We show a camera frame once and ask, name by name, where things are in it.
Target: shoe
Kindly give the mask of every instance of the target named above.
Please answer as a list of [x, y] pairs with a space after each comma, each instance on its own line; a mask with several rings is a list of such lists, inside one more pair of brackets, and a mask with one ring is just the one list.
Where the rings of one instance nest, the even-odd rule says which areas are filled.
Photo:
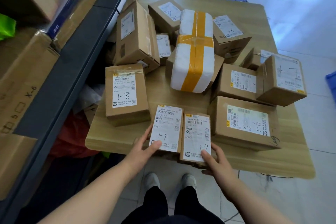
[[194, 189], [196, 189], [196, 179], [191, 174], [184, 174], [182, 176], [182, 189], [191, 186]]
[[145, 189], [146, 191], [150, 188], [158, 186], [160, 188], [160, 182], [158, 176], [155, 173], [148, 173], [145, 176]]

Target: person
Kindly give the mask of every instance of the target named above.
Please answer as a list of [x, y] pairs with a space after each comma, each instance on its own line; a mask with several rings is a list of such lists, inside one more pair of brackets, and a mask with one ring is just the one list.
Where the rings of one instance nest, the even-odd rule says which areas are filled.
[[[142, 149], [152, 126], [150, 125], [140, 138], [135, 139], [132, 150], [119, 164], [99, 176], [39, 223], [107, 223], [124, 187], [161, 146], [161, 141], [156, 141], [147, 149]], [[219, 146], [211, 143], [211, 147], [217, 154], [217, 161], [206, 151], [202, 151], [202, 157], [209, 166], [208, 170], [202, 172], [215, 178], [224, 196], [235, 205], [246, 224], [293, 224], [238, 179]], [[145, 186], [147, 192], [143, 205], [130, 213], [122, 224], [223, 223], [220, 218], [200, 205], [196, 194], [196, 180], [190, 174], [182, 177], [182, 189], [176, 199], [174, 216], [168, 216], [167, 200], [154, 173], [146, 175]]]

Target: white floor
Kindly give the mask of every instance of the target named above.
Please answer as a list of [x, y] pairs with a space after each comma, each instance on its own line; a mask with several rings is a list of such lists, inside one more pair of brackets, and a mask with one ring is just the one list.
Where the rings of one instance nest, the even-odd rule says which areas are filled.
[[[336, 0], [247, 1], [264, 5], [279, 53], [302, 62], [308, 97], [298, 101], [296, 108], [317, 175], [313, 180], [270, 181], [262, 174], [241, 171], [240, 179], [295, 223], [336, 223], [336, 107], [324, 78], [336, 71]], [[110, 223], [119, 224], [142, 204], [141, 181], [149, 171], [156, 172], [160, 179], [170, 214], [179, 180], [186, 172], [196, 177], [202, 205], [223, 220], [237, 213], [212, 177], [193, 167], [153, 158], [125, 188]], [[226, 223], [239, 222], [243, 220], [237, 215]]]

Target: black pants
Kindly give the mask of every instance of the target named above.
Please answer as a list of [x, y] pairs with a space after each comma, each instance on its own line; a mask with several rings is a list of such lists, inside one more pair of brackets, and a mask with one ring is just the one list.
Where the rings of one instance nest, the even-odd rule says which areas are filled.
[[[197, 199], [196, 190], [188, 186], [179, 192], [175, 202], [175, 215], [184, 215], [202, 224], [223, 224], [220, 218], [205, 209]], [[150, 188], [143, 205], [131, 212], [122, 224], [145, 224], [168, 216], [168, 203], [165, 194], [157, 186]]]

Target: wooden table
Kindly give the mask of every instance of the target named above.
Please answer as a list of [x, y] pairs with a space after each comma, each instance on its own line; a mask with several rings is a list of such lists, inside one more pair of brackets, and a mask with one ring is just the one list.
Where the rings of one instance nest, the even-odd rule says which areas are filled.
[[[158, 0], [139, 0], [143, 7]], [[236, 61], [240, 64], [250, 49], [258, 46], [271, 52], [277, 52], [264, 7], [258, 4], [225, 0], [175, 0], [186, 9], [203, 11], [212, 16], [234, 16], [252, 34], [248, 46]], [[173, 90], [165, 78], [165, 67], [146, 75], [146, 91], [151, 113], [155, 113], [158, 104], [184, 108], [186, 111], [206, 113], [210, 100], [207, 95], [186, 93]], [[310, 157], [302, 127], [294, 104], [288, 107], [278, 106], [281, 140], [283, 148], [255, 152], [235, 146], [219, 144], [234, 169], [266, 174], [312, 179], [315, 169]], [[85, 145], [89, 149], [127, 154], [135, 137], [143, 134], [149, 122], [123, 127], [113, 127], [105, 116], [105, 98], [103, 97]]]

